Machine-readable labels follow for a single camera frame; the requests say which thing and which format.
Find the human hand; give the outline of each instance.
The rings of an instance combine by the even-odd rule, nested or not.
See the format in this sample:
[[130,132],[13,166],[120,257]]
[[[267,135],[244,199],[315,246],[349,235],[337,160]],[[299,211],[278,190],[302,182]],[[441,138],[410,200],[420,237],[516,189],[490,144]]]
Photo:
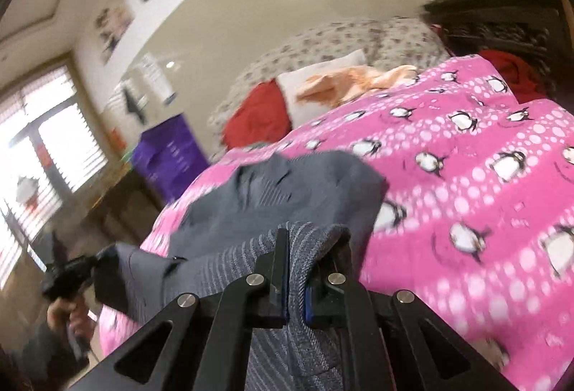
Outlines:
[[88,317],[88,307],[84,297],[77,296],[73,301],[58,298],[48,307],[48,328],[61,338],[66,338],[66,326],[75,336],[81,336],[90,341],[94,335],[95,323]]

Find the red pillow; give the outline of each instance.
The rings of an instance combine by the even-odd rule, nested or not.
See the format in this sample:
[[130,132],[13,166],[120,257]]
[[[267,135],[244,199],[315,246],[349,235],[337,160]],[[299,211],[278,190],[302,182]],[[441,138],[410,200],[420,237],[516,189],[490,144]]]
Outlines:
[[285,99],[275,79],[260,83],[251,90],[241,107],[223,129],[223,143],[228,149],[266,141],[281,140],[291,131]]

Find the window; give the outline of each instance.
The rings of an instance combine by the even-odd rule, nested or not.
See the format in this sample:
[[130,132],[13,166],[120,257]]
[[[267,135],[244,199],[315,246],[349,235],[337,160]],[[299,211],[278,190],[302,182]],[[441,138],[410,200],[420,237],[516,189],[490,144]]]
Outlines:
[[[66,66],[27,83],[0,101],[0,289],[44,224],[107,159],[77,103]],[[18,203],[23,178],[37,183],[37,200]]]

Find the paper sign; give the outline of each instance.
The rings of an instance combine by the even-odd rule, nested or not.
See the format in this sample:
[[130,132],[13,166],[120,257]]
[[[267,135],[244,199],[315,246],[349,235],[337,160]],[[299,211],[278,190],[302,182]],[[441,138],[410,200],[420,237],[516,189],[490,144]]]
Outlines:
[[166,106],[176,98],[177,93],[152,54],[144,54],[137,68],[142,72],[144,81]]

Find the purple bag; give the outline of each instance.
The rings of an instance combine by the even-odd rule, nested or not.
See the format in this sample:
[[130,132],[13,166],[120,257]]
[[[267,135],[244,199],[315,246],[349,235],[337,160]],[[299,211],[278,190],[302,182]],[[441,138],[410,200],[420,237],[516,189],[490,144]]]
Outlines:
[[131,163],[166,203],[181,197],[209,167],[182,114],[144,131]]

